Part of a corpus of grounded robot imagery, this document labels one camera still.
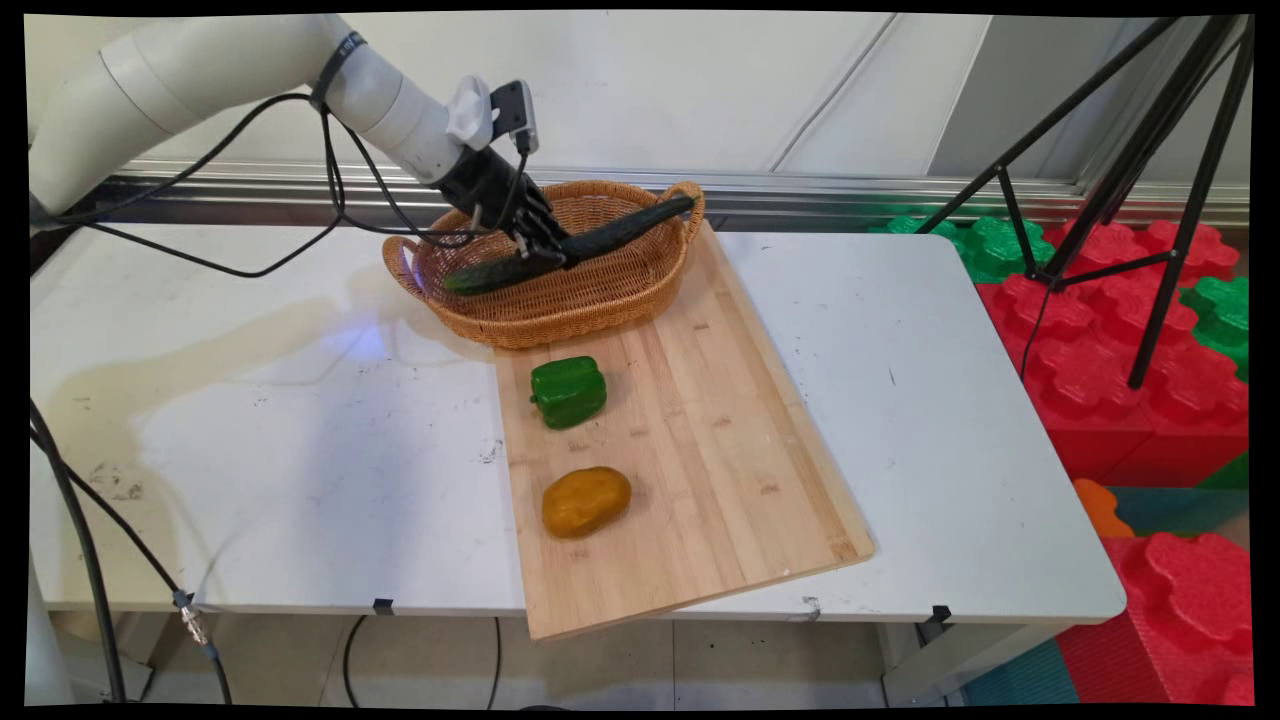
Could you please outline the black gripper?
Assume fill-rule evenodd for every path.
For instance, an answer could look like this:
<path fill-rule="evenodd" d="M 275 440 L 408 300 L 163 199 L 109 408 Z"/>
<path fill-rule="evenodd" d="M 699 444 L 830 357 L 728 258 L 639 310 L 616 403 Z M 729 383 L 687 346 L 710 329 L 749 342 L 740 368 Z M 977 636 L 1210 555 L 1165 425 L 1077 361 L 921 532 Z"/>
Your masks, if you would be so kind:
<path fill-rule="evenodd" d="M 517 272 L 554 272 L 570 265 L 570 233 L 554 218 L 539 186 L 493 149 L 463 149 L 458 161 L 430 187 L 453 208 L 481 211 L 480 225 L 511 233 Z"/>

